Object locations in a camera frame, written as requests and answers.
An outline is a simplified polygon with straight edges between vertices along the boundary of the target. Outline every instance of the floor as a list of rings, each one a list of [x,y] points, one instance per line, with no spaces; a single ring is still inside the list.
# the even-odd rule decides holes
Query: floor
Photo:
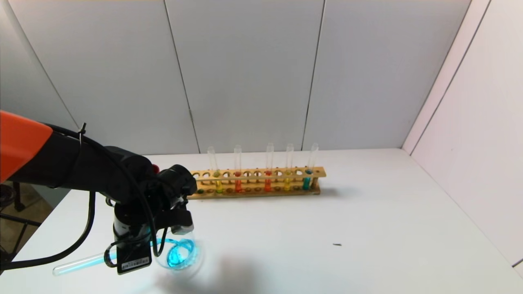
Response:
[[[51,213],[53,208],[36,192],[36,190],[29,184],[20,184],[21,202],[26,208],[18,212],[14,204],[2,209],[3,214],[15,216],[19,218],[29,219],[36,222],[43,222]],[[11,253],[15,247],[16,241],[24,224],[0,218],[0,245],[3,250]],[[36,232],[37,227],[28,225],[25,233],[20,241],[17,252],[23,248],[27,240]]]

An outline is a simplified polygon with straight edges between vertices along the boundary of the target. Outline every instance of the orange robot arm segment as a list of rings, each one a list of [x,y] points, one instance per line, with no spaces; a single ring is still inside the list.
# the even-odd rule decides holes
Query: orange robot arm segment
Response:
[[[42,123],[0,110],[0,183],[29,162],[52,133]]]

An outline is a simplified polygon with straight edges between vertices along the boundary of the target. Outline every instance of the yellow liquid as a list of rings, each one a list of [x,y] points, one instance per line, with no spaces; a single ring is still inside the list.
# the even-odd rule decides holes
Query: yellow liquid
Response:
[[[285,174],[286,175],[291,175],[292,172],[291,171],[285,171]],[[283,190],[284,191],[290,191],[291,190],[291,179],[290,178],[286,178],[283,180]]]
[[[221,174],[220,174],[220,171],[215,171],[213,176],[214,177],[219,177]],[[216,192],[217,193],[223,193],[223,187],[222,187],[222,181],[218,180],[216,181]]]
[[[216,192],[223,193],[222,181],[216,181]]]

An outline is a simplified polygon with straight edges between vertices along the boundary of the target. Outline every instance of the metal stand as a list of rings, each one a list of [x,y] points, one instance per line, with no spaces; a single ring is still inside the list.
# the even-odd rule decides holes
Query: metal stand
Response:
[[[14,199],[15,209],[16,209],[16,211],[20,212],[26,208],[26,206],[20,200],[20,183],[13,182],[13,189],[15,190],[15,199]],[[13,251],[11,253],[9,253],[3,247],[0,248],[1,252],[2,252],[2,261],[10,262],[16,256],[18,247],[20,246],[20,242],[22,241],[22,237],[24,236],[27,226],[34,225],[36,227],[39,227],[42,223],[15,217],[15,216],[10,216],[8,214],[4,214],[1,212],[0,212],[0,218],[24,224],[24,226],[22,227],[22,231],[20,232],[20,235],[18,235],[18,239],[16,240],[16,244],[15,244],[15,247],[13,248]]]
[[[18,212],[21,212],[26,208],[26,206],[20,200],[20,183],[13,182],[13,189],[15,190],[15,209]]]

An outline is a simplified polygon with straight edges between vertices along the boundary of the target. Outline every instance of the white wall panel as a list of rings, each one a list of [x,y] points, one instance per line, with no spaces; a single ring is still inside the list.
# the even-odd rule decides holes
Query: white wall panel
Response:
[[[0,107],[75,130],[7,0],[0,0]]]
[[[302,144],[322,0],[166,0],[202,150]]]
[[[474,0],[470,3],[467,14],[461,23],[458,34],[456,35],[452,47],[445,58],[445,62],[439,71],[438,77],[434,81],[434,85],[430,90],[427,100],[425,101],[425,104],[423,104],[423,108],[419,112],[418,117],[402,146],[402,149],[407,153],[412,153],[418,140],[421,138],[423,131],[430,122],[434,111],[436,111],[445,91],[452,81],[454,73],[458,70],[459,64],[461,63],[469,44],[472,42],[474,33],[480,25],[489,2],[490,0]]]
[[[198,152],[163,1],[10,3],[89,137],[142,154]]]
[[[327,0],[304,149],[399,148],[470,0]]]
[[[510,264],[523,257],[523,2],[495,0],[412,154]]]

